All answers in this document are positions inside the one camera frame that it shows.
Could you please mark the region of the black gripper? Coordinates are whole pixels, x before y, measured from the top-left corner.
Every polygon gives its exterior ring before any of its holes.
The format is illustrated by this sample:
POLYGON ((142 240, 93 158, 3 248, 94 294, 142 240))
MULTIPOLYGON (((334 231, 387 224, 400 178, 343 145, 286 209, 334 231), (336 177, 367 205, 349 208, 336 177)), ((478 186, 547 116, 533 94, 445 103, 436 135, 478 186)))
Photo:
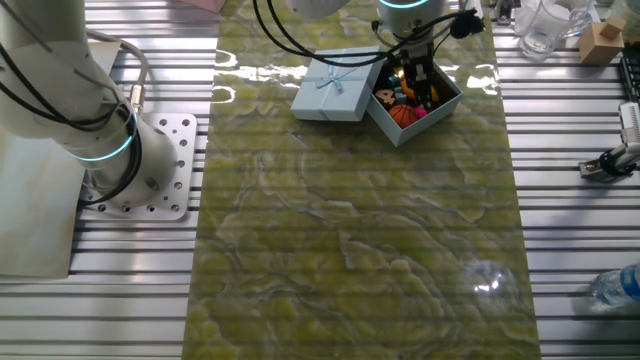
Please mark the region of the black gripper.
POLYGON ((424 108, 434 106, 432 85, 434 72, 431 69, 434 64, 434 44, 418 44, 403 46, 399 56, 403 69, 402 88, 405 95, 411 100, 420 98, 424 108), (416 70, 419 68, 419 81, 417 85, 416 70))

